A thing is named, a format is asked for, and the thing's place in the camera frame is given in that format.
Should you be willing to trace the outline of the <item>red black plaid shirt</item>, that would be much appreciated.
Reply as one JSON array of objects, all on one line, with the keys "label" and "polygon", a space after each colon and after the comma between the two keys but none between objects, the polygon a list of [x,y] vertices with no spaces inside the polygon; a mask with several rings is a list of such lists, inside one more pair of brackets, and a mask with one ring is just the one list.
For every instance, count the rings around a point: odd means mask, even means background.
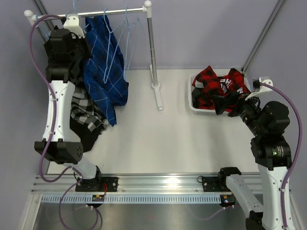
[{"label": "red black plaid shirt", "polygon": [[211,66],[196,75],[192,86],[203,91],[202,107],[200,109],[214,110],[212,97],[227,96],[230,92],[250,93],[244,83],[244,75],[236,68],[231,68],[225,76],[218,77]]}]

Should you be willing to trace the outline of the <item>dark pinstriped shirt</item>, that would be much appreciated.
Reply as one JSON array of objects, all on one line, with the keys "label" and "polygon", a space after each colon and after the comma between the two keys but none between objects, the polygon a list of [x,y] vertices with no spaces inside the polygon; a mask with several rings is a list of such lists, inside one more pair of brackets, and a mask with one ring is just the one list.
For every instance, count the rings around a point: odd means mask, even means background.
[{"label": "dark pinstriped shirt", "polygon": [[202,107],[202,98],[203,98],[203,91],[200,88],[194,88],[191,93],[192,96],[192,104],[195,108]]}]

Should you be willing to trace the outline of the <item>blue plaid shirt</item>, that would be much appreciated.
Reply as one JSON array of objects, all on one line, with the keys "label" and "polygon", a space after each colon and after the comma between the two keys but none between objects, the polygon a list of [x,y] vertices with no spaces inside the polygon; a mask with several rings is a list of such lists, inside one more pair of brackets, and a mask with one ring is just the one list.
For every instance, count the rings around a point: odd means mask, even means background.
[{"label": "blue plaid shirt", "polygon": [[128,101],[129,83],[124,58],[107,16],[85,18],[91,57],[83,62],[83,81],[90,97],[111,126],[117,124],[116,106]]}]

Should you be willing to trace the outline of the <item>blue hanger of red shirt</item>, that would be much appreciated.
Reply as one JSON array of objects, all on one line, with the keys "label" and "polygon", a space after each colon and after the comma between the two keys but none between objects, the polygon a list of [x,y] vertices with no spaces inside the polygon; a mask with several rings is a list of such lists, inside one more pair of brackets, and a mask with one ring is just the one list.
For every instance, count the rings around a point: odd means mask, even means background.
[{"label": "blue hanger of red shirt", "polygon": [[108,31],[108,46],[107,46],[107,53],[106,53],[106,68],[105,68],[105,72],[104,72],[104,77],[103,77],[103,83],[106,84],[108,79],[109,79],[109,74],[111,72],[111,68],[115,59],[115,55],[116,55],[116,51],[118,49],[118,42],[116,44],[115,47],[115,51],[113,52],[113,55],[111,55],[111,60],[109,61],[109,54],[110,54],[110,47],[112,45],[112,39],[111,37],[114,35],[114,32],[121,26],[125,25],[125,20],[121,21],[113,30],[110,29],[109,24],[106,22],[106,11],[108,10],[108,8],[104,9],[104,13],[103,13],[103,19],[104,19],[104,23],[105,26],[107,28]]}]

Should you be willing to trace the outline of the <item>light blue wire hanger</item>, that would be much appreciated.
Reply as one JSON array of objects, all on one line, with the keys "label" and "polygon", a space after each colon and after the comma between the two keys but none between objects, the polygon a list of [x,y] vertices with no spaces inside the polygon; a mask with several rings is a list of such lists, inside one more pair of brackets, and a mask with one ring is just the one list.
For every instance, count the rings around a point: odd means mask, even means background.
[{"label": "light blue wire hanger", "polygon": [[[138,34],[139,34],[139,28],[140,28],[140,19],[137,18],[133,22],[130,22],[128,19],[128,7],[125,9],[125,22],[126,22],[126,28],[127,28],[127,39],[126,39],[126,51],[125,51],[125,59],[124,59],[124,80],[127,79],[127,71],[130,69],[132,56],[134,53],[134,49],[136,46]],[[134,40],[133,43],[130,42],[131,35],[134,33]]]}]

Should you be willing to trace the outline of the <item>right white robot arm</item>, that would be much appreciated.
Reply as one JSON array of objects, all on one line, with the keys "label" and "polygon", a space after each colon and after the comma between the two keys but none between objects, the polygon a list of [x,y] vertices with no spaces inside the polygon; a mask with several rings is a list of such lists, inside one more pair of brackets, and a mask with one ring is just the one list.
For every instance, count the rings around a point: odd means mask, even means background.
[{"label": "right white robot arm", "polygon": [[283,133],[290,124],[286,105],[270,101],[260,108],[257,97],[231,92],[214,95],[217,115],[232,106],[230,117],[239,116],[254,135],[251,152],[258,165],[262,182],[263,203],[260,203],[243,181],[236,167],[222,168],[217,185],[230,190],[246,217],[248,230],[294,230],[286,173],[292,165],[291,149]]}]

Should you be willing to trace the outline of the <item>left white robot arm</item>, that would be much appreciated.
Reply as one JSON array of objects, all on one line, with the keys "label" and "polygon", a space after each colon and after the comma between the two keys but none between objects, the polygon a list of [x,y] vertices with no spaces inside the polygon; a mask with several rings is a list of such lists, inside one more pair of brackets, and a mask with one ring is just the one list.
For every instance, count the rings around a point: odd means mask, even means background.
[{"label": "left white robot arm", "polygon": [[48,56],[46,80],[49,93],[46,128],[34,143],[43,159],[64,165],[78,174],[76,191],[99,191],[103,186],[100,169],[83,156],[81,139],[70,128],[71,102],[81,63],[89,57],[85,39],[68,29],[53,31],[44,44]]}]

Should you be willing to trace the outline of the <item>grey white plaid shirt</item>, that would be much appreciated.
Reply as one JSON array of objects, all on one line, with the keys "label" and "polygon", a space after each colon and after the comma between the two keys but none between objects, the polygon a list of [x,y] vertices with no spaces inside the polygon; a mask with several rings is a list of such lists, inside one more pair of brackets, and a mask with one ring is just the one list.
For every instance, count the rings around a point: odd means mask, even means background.
[{"label": "grey white plaid shirt", "polygon": [[105,130],[109,121],[85,89],[76,87],[71,100],[71,118],[89,131]]}]

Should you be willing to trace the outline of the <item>blue hanger of black shirt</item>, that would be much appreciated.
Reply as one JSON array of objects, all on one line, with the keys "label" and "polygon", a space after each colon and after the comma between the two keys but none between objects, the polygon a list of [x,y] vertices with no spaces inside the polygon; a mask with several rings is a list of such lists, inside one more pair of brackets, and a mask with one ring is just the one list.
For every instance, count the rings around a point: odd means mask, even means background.
[{"label": "blue hanger of black shirt", "polygon": [[49,39],[51,35],[51,30],[49,29],[45,21],[41,21],[40,23],[38,23],[36,29],[44,41],[47,41]]}]

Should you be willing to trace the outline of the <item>white plastic basket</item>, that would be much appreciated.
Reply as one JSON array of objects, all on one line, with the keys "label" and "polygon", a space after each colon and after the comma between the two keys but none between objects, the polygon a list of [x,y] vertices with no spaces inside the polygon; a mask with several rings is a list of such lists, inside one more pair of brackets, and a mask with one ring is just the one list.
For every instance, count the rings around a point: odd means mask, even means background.
[{"label": "white plastic basket", "polygon": [[[229,73],[230,69],[214,69],[214,72],[218,77],[225,76]],[[187,87],[188,87],[188,104],[189,108],[192,110],[194,114],[197,115],[216,115],[214,110],[208,110],[208,109],[198,109],[193,106],[192,103],[192,91],[194,90],[194,86],[192,86],[192,83],[194,81],[194,78],[196,77],[196,74],[191,74],[189,76],[189,79],[187,81]]]}]

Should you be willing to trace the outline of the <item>right aluminium frame post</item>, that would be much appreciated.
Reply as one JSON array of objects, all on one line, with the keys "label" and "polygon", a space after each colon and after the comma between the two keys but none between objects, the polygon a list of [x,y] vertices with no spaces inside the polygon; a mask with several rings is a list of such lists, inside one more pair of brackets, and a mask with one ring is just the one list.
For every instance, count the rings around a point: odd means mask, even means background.
[{"label": "right aluminium frame post", "polygon": [[252,63],[254,57],[256,56],[259,48],[261,47],[261,44],[263,43],[264,39],[266,38],[266,35],[268,34],[269,30],[271,29],[274,21],[276,20],[277,16],[281,12],[283,6],[287,3],[287,0],[278,0],[270,13],[260,35],[258,36],[256,43],[254,44],[252,50],[250,51],[248,58],[244,62],[243,67],[241,68],[241,71],[245,74],[248,70],[250,64]]}]

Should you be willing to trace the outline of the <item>aluminium frame post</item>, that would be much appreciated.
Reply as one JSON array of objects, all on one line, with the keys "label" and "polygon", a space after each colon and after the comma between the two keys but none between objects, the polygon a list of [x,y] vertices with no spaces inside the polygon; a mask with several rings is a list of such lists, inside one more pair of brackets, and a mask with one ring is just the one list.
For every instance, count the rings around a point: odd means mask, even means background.
[{"label": "aluminium frame post", "polygon": [[277,16],[281,12],[283,6],[287,3],[287,0],[278,0],[270,13],[260,35],[258,36],[256,43],[254,44],[252,50],[250,51],[248,58],[244,62],[243,67],[241,68],[241,71],[245,74],[248,70],[250,64],[252,63],[254,57],[256,56],[259,48],[261,47],[261,44],[263,43],[264,39],[266,38],[266,35],[268,34],[269,30],[271,29],[274,21],[276,20]]},{"label": "aluminium frame post", "polygon": [[[44,2],[42,0],[32,0],[33,4],[35,5],[37,12],[40,15],[47,15],[47,9],[44,5]],[[42,37],[43,41],[46,42],[51,34],[51,32],[54,30],[54,24],[52,21],[44,21],[39,24],[39,26],[36,28],[40,36]]]}]

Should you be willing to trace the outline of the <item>aluminium mounting rail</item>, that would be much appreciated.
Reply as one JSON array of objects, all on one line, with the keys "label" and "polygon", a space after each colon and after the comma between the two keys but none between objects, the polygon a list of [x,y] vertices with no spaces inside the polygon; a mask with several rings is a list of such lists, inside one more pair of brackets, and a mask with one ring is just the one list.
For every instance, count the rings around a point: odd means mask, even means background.
[{"label": "aluminium mounting rail", "polygon": [[[113,194],[200,194],[203,193],[198,174],[104,174],[117,180]],[[54,183],[44,182],[39,176],[31,187],[32,194],[62,194],[76,182],[72,174]]]}]

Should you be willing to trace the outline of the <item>left aluminium frame post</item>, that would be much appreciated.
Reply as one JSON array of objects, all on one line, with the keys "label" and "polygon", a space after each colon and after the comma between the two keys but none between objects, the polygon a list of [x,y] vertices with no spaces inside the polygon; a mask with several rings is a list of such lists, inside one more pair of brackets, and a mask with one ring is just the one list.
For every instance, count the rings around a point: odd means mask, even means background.
[{"label": "left aluminium frame post", "polygon": [[[44,5],[44,2],[42,0],[32,0],[33,4],[35,5],[37,12],[40,15],[47,15],[47,9]],[[51,34],[51,32],[54,30],[54,24],[52,21],[44,21],[39,24],[39,26],[36,28],[40,36],[42,37],[43,41],[46,42]]]}]

